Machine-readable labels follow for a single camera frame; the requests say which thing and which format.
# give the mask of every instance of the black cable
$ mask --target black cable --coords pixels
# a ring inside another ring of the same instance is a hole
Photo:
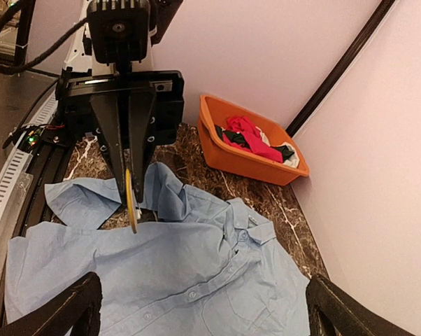
[[[380,23],[389,13],[396,0],[382,0],[377,9],[373,12],[371,18],[364,25],[361,32],[357,35],[350,47],[346,50],[342,58],[338,61],[330,74],[324,79],[321,86],[316,90],[313,96],[308,100],[307,104],[301,109],[296,118],[287,128],[287,133],[293,137],[297,131],[305,124],[307,119],[315,112],[316,108],[322,103],[324,98],[329,94],[331,89],[339,81],[347,68],[352,64],[359,52],[366,45],[367,41],[372,37]]]
[[[7,11],[0,17],[0,33],[6,24],[13,19],[13,16],[22,10],[25,6],[28,6],[30,1],[32,0],[18,0],[14,5],[7,9]],[[66,40],[71,37],[71,35],[74,34],[77,30],[79,30],[86,22],[87,18],[85,17],[79,23],[70,28],[70,30],[68,30],[62,37],[60,37],[49,49],[47,49],[45,52],[43,52],[29,63],[20,66],[6,66],[0,64],[0,74],[14,75],[40,64],[43,60],[51,56],[51,54],[53,54],[56,49],[58,49],[64,42],[66,42]]]
[[[58,82],[58,78],[54,80],[49,86],[47,86],[42,93],[35,99],[34,103],[29,107],[27,112],[22,117],[20,123],[17,125],[16,129],[8,135],[8,138],[2,144],[2,149],[6,149],[13,141],[16,136],[19,136],[20,132],[24,130],[23,124],[25,123],[26,119],[30,116],[30,113],[34,110],[35,106],[42,100],[46,93]]]
[[[44,70],[40,70],[40,69],[31,68],[31,69],[28,69],[27,71],[33,72],[34,74],[44,75],[44,76],[47,76],[47,77],[59,78],[59,75],[57,75],[56,73],[52,73],[52,72],[44,71]]]

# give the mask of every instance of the screw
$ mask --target screw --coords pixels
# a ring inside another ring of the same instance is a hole
[[[125,30],[125,25],[122,23],[116,23],[113,26],[113,31],[116,33],[122,33]]]

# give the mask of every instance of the red cloth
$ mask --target red cloth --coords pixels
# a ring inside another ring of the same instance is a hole
[[[242,151],[283,163],[282,153],[263,142],[260,131],[248,117],[228,118],[227,130],[242,134],[245,137],[246,142],[248,142],[248,145],[250,145],[250,148],[245,148],[242,147],[242,145],[230,142],[227,136],[223,133],[223,139],[226,144],[241,149]]]

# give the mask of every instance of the pink wall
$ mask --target pink wall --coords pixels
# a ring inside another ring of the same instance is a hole
[[[294,140],[293,187],[332,280],[421,335],[421,1],[400,1]]]
[[[287,126],[379,0],[185,0],[159,46],[157,69],[186,79],[185,121],[211,93]],[[80,0],[37,0],[29,56],[77,20]],[[41,68],[59,72],[67,45]]]

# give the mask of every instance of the shirt placket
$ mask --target shirt placket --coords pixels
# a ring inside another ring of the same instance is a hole
[[[101,335],[120,335],[126,332],[128,335],[137,335],[142,329],[167,314],[175,307],[196,302],[226,286],[238,272],[244,272],[249,261],[248,247],[241,246],[238,253],[229,261],[222,271],[206,283],[199,283],[185,292],[169,296],[163,300],[153,302],[142,309],[134,312],[115,325],[102,330]]]

